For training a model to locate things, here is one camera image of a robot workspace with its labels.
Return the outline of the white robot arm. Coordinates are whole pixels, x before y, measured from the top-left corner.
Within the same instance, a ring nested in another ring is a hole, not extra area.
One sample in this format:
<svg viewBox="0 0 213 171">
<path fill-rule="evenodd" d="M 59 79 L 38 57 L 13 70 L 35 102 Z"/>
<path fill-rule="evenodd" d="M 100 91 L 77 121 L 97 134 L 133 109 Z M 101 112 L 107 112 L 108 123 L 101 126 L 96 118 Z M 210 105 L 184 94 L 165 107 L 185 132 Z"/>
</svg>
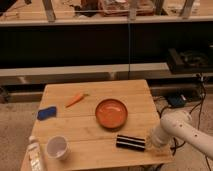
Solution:
<svg viewBox="0 0 213 171">
<path fill-rule="evenodd" d="M 191 125 L 192 117 L 185 110 L 164 114 L 146 138 L 146 146 L 161 148 L 177 137 L 213 160 L 213 136 Z"/>
</svg>

